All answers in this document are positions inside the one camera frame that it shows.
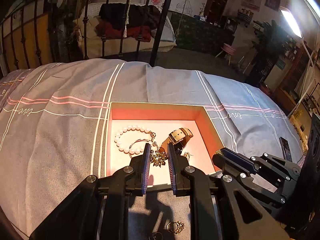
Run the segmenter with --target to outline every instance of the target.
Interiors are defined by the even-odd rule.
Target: black speaker
[[[320,236],[320,116],[312,115],[308,153],[289,199],[286,231],[296,240]]]

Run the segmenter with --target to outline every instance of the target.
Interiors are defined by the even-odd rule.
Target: fluorescent lamp
[[[292,13],[290,12],[290,10],[288,10],[287,8],[284,8],[282,6],[280,6],[279,9],[282,12],[284,18],[287,20],[287,22],[288,22],[290,28],[292,29],[292,31],[294,32],[294,34],[297,35],[298,37],[302,38],[300,28],[297,24],[297,21],[295,20]]]

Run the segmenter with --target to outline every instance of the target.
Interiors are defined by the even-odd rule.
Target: red clothing
[[[112,28],[111,23],[102,21],[97,26],[96,29],[98,31],[98,35],[103,35],[105,33],[107,40],[113,40],[113,39],[121,39],[122,31],[115,30]],[[133,37],[136,40],[138,40],[140,32],[140,27],[133,27],[133,28],[127,28],[127,38]],[[142,40],[143,42],[150,42],[151,41],[151,31],[149,26],[143,26],[142,27]]]

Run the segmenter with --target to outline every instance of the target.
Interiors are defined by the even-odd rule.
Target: tassel
[[[124,38],[127,37],[127,26],[124,27],[123,37]]]

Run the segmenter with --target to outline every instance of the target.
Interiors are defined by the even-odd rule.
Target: bed rail
[[[7,35],[4,37],[4,22],[7,21],[8,19],[10,19],[10,33],[8,35],[11,36],[11,47],[12,47],[12,53],[13,53],[13,58],[14,58],[14,65],[15,65],[16,69],[19,69],[19,61],[18,61],[17,56],[16,56],[15,44],[14,44],[14,39],[13,39],[13,32],[15,30],[13,30],[13,26],[12,26],[12,19],[14,17],[14,14],[17,13],[18,11],[21,11],[21,25],[20,25],[20,28],[21,28],[21,43],[22,43],[22,46],[23,46],[23,52],[24,52],[26,65],[27,65],[28,68],[30,68],[30,63],[29,63],[30,60],[28,59],[28,53],[27,53],[27,47],[26,47],[26,36],[25,36],[25,31],[24,31],[24,26],[25,26],[25,23],[24,23],[25,10],[24,10],[24,8],[25,8],[25,6],[27,6],[27,5],[31,4],[31,3],[35,3],[34,18],[33,18],[33,21],[34,21],[34,33],[35,33],[34,39],[35,39],[35,44],[36,44],[35,54],[36,54],[36,56],[38,58],[39,66],[42,65],[42,57],[41,57],[41,50],[40,50],[39,41],[38,41],[39,37],[38,37],[38,26],[37,26],[37,6],[38,6],[38,1],[39,0],[28,0],[28,2],[25,2],[23,5],[18,6],[16,9],[14,9],[12,12],[10,12],[0,22],[1,38],[2,38],[1,45],[2,45],[2,52],[3,52],[3,59],[4,59],[3,61],[4,61],[4,65],[5,65],[5,70],[7,71],[7,73],[10,72],[10,68],[9,68],[8,60],[7,60],[7,56],[8,55],[6,54],[6,53],[8,53],[8,50],[6,50],[5,42],[4,42],[4,38],[7,37]],[[146,0],[145,6],[144,6],[144,18],[143,18],[143,21],[145,20],[145,17],[146,17],[149,1],[150,0]],[[161,39],[161,35],[162,35],[163,28],[164,28],[164,24],[165,24],[165,20],[166,20],[166,16],[167,16],[167,13],[168,13],[168,10],[169,10],[170,3],[171,3],[171,0],[164,0],[163,9],[162,9],[161,14],[160,14],[160,20],[158,22],[156,36],[155,36],[155,39],[154,39],[154,44],[153,44],[153,48],[152,48],[152,52],[151,52],[151,56],[150,56],[150,62],[149,63],[150,63],[151,66],[154,66],[155,61],[156,61],[157,51],[158,51],[158,48],[159,48],[159,43],[160,43],[160,39]],[[84,6],[85,12],[84,12],[84,18],[83,18],[83,23],[84,23],[84,60],[89,59],[89,57],[87,55],[87,37],[86,37],[86,34],[87,34],[87,23],[88,23],[88,20],[89,20],[88,19],[88,15],[87,15],[88,4],[89,4],[89,0],[86,0],[85,1],[85,6]],[[126,1],[126,5],[125,5],[124,16],[123,16],[123,26],[125,26],[126,11],[127,11],[128,6],[129,6],[129,0]],[[140,47],[140,42],[142,40],[141,32],[142,32],[142,28],[141,28],[141,31],[140,31],[140,35],[138,36],[138,44],[137,44],[137,50],[136,50],[136,56],[135,56],[136,60],[138,59],[138,56],[139,56],[139,47]],[[105,58],[105,51],[104,51],[105,42],[106,42],[106,37],[105,37],[105,35],[103,35],[101,37],[102,58]],[[123,46],[123,37],[121,38],[121,42],[120,42],[119,54],[117,55],[118,58],[121,58],[123,56],[122,46]],[[55,60],[59,61],[59,59],[55,58],[54,55],[52,55],[52,58],[54,58]]]

